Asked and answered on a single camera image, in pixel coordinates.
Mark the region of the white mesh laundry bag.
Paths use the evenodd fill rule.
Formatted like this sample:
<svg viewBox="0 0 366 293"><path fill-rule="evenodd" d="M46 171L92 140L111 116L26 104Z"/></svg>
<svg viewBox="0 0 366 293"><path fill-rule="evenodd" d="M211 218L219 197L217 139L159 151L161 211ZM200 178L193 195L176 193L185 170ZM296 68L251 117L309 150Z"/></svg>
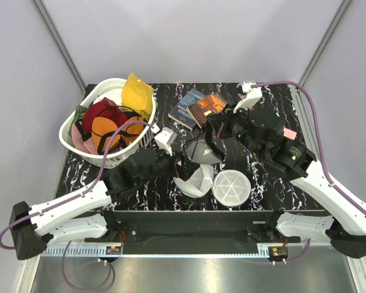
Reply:
<svg viewBox="0 0 366 293"><path fill-rule="evenodd" d="M215 175L211 165L200 165L189 179L174 178L174 183L191 198L202 198L211 192L220 204L228 208L244 204L251 193L251 183L242 172L224 170Z"/></svg>

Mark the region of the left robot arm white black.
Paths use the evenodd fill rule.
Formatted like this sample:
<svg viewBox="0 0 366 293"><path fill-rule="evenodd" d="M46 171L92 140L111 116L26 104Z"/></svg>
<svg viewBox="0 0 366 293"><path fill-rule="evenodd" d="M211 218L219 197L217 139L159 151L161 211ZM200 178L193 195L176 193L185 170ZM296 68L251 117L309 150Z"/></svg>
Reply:
<svg viewBox="0 0 366 293"><path fill-rule="evenodd" d="M13 205L9 226L16 258L27 260L44 252L54 239L53 229L67 221L131 196L154 178L178 175L183 158L181 152L140 148L117 167L100 170L91 184L75 192L36 206L25 201Z"/></svg>

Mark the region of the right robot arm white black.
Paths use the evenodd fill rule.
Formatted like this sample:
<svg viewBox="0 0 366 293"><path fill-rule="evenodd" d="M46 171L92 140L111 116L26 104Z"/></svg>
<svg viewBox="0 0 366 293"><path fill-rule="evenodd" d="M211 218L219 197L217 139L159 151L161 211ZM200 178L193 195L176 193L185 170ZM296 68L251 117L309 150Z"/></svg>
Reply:
<svg viewBox="0 0 366 293"><path fill-rule="evenodd" d="M283 118L264 107L225 109L208 115L207 125L207 144L216 156L224 154L213 138L234 138L261 159L267 170L310 195L330 213L319 217L276 211L253 232L258 242L299 237L331 244L350 258L366 256L366 203L341 189L310 149L284 135Z"/></svg>

